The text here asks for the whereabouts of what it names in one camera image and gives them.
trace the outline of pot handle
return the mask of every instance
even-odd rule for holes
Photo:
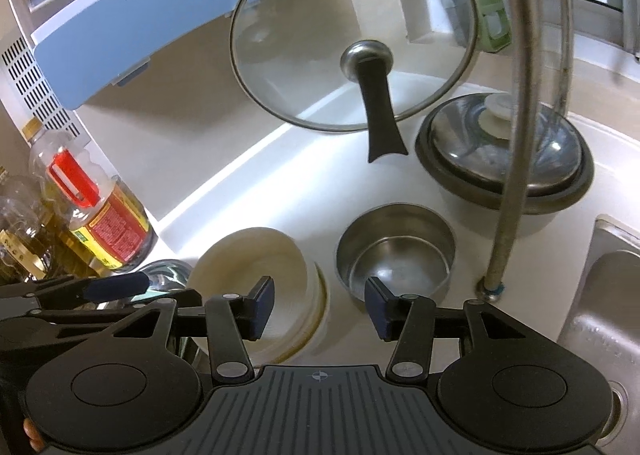
[[[396,125],[385,61],[375,56],[360,59],[355,72],[367,113],[369,163],[390,153],[409,155]]]

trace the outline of plastic oil bottle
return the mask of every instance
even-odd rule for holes
[[[31,145],[30,171],[40,181],[42,197],[71,233],[111,271],[140,265],[156,239],[142,205],[65,131],[46,130],[34,117],[22,133]]]
[[[9,175],[0,165],[0,215],[4,221],[0,226],[0,247],[4,248],[0,255],[3,255],[7,268],[14,268],[15,276],[11,281],[42,279],[43,275],[46,278],[59,275],[78,278],[108,276],[108,269],[82,246],[62,219],[43,202],[35,177]],[[44,257],[38,261],[31,253],[39,258],[44,254]],[[29,258],[42,269],[32,269],[33,262]]]

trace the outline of metal faucet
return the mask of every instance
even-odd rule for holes
[[[476,295],[492,303],[504,291],[502,277],[516,240],[524,211],[533,151],[541,75],[540,0],[510,0],[514,45],[514,111],[511,129],[511,165],[504,185],[494,246],[486,274]],[[561,0],[561,59],[554,110],[565,116],[574,60],[573,0]]]

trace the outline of black handle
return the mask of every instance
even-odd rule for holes
[[[273,279],[263,276],[247,296],[214,296],[204,304],[214,384],[236,385],[254,378],[242,339],[260,339],[273,310],[274,296]]]
[[[140,271],[108,278],[92,278],[82,290],[82,298],[91,303],[103,303],[145,294],[149,277]]]
[[[356,75],[367,112],[369,162],[390,153],[409,155],[396,125],[385,61],[377,57],[364,58],[356,64]]]
[[[372,276],[365,284],[365,305],[380,339],[398,341],[385,377],[403,385],[425,381],[435,328],[433,300],[415,294],[395,296]]]

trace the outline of bottle label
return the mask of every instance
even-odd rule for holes
[[[0,244],[7,252],[37,280],[45,277],[46,269],[42,260],[34,255],[13,233],[3,229],[0,231]]]
[[[115,186],[97,215],[73,234],[107,269],[119,269],[137,253],[148,232],[146,216]]]

